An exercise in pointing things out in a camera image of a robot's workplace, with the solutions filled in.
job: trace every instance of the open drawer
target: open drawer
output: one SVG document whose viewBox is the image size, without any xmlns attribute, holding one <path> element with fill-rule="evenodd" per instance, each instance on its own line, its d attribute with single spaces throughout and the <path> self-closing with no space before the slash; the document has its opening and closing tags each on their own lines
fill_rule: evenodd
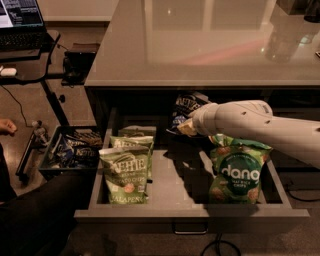
<svg viewBox="0 0 320 256">
<path fill-rule="evenodd" d="M 157 127 L 152 183 L 147 185 L 149 201 L 143 205 L 108 204 L 100 168 L 89 208 L 75 213 L 83 227 L 103 233 L 282 233 L 309 217 L 307 210 L 292 209 L 270 159 L 261 173 L 257 204 L 208 204 L 213 171 L 201 143 L 167 133 L 167 116 L 123 115 L 114 108 L 104 147 L 109 147 L 111 135 L 128 125 Z"/>
</svg>

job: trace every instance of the snack bag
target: snack bag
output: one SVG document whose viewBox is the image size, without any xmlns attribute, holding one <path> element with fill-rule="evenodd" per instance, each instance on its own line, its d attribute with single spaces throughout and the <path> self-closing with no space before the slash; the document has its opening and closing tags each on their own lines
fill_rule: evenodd
<svg viewBox="0 0 320 256">
<path fill-rule="evenodd" d="M 141 137 L 110 137 L 111 146 L 113 148 L 121 148 L 121 147 L 135 147 L 135 146 L 145 146 L 149 149 L 148 152 L 148 180 L 152 180 L 152 152 L 154 140 L 153 136 L 141 136 Z"/>
<path fill-rule="evenodd" d="M 99 151 L 110 204 L 144 204 L 149 149 L 143 146 Z"/>
<path fill-rule="evenodd" d="M 118 130 L 118 136 L 127 138 L 153 136 L 153 139 L 155 139 L 156 132 L 157 128 L 155 126 L 131 125 Z"/>
<path fill-rule="evenodd" d="M 167 132 L 175 135 L 182 135 L 177 128 L 178 125 L 187 121 L 191 112 L 208 103 L 210 103 L 208 97 L 199 92 L 179 94 L 173 107 L 171 127 L 167 129 Z"/>
<path fill-rule="evenodd" d="M 52 168 L 91 168 L 99 162 L 99 148 L 72 137 L 59 134 L 55 146 L 49 153 Z"/>
<path fill-rule="evenodd" d="M 217 172 L 209 190 L 209 203 L 256 203 L 261 190 L 261 169 L 272 148 L 223 134 L 209 139 L 216 146 L 210 158 Z"/>
</svg>

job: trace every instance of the drawer handle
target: drawer handle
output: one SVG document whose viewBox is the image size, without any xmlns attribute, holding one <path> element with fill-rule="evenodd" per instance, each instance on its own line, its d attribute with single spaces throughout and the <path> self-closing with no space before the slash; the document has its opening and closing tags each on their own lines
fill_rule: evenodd
<svg viewBox="0 0 320 256">
<path fill-rule="evenodd" d="M 204 224 L 204 230 L 201 230 L 201 231 L 179 231 L 179 230 L 177 230 L 176 223 L 173 223 L 172 229 L 176 235 L 205 235 L 208 233 L 208 225 L 207 224 Z"/>
</svg>

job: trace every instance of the laptop screen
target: laptop screen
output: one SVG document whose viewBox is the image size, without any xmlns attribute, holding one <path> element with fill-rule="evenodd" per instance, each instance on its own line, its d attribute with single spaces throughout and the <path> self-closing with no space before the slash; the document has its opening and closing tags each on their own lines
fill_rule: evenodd
<svg viewBox="0 0 320 256">
<path fill-rule="evenodd" d="M 36 0 L 0 0 L 0 29 L 44 27 Z"/>
</svg>

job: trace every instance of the cable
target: cable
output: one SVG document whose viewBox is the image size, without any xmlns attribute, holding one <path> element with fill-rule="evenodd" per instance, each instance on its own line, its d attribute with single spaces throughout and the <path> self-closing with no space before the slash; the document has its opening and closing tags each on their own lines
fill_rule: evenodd
<svg viewBox="0 0 320 256">
<path fill-rule="evenodd" d="M 23 118 L 23 120 L 24 120 L 24 123 L 25 123 L 26 127 L 33 127 L 32 125 L 28 125 L 27 119 L 26 119 L 26 117 L 25 117 L 25 115 L 24 115 L 24 113 L 23 113 L 23 108 L 22 108 L 21 103 L 13 96 L 13 94 L 12 94 L 7 88 L 5 88 L 3 85 L 0 85 L 0 86 L 1 86 L 5 91 L 7 91 L 7 92 L 9 93 L 9 95 L 12 97 L 12 99 L 13 99 L 15 102 L 17 102 L 18 105 L 20 106 L 20 113 L 21 113 L 21 115 L 22 115 L 22 118 Z"/>
<path fill-rule="evenodd" d="M 62 47 L 63 49 L 69 51 L 69 49 L 65 46 L 63 46 L 62 44 L 57 44 L 58 49 L 60 49 L 60 47 Z"/>
<path fill-rule="evenodd" d="M 301 201 L 301 202 L 319 202 L 320 198 L 315 198 L 315 199 L 303 199 L 303 198 L 299 198 L 296 197 L 295 195 L 292 194 L 291 190 L 287 190 L 288 194 L 290 197 L 292 197 L 295 200 Z"/>
<path fill-rule="evenodd" d="M 228 242 L 228 241 L 224 241 L 224 240 L 221 240 L 221 237 L 222 237 L 222 234 L 217 234 L 216 236 L 216 239 L 213 240 L 211 243 L 209 243 L 204 249 L 203 251 L 201 252 L 200 256 L 204 256 L 204 254 L 206 253 L 206 251 L 211 247 L 211 246 L 215 246 L 215 251 L 216 251 L 216 254 L 218 256 L 222 256 L 221 254 L 221 249 L 220 249 L 220 244 L 227 244 L 229 245 L 236 253 L 238 256 L 241 256 L 241 251 L 240 249 L 235 246 L 234 244 Z"/>
</svg>

